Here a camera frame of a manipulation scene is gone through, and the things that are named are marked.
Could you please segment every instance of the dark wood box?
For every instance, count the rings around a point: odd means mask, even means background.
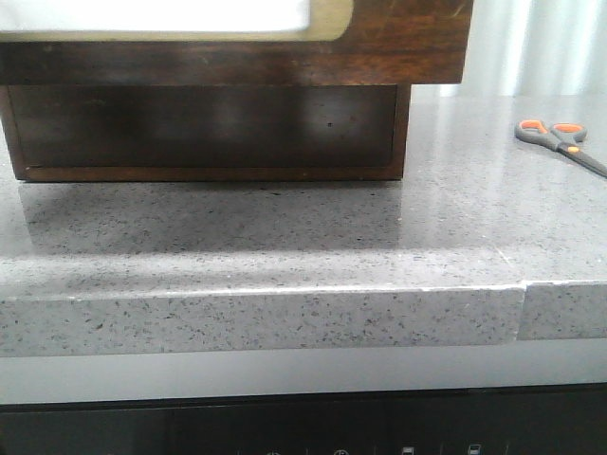
[[[460,82],[470,15],[471,0],[354,0],[332,41],[5,40],[15,175],[399,179],[411,85]]]

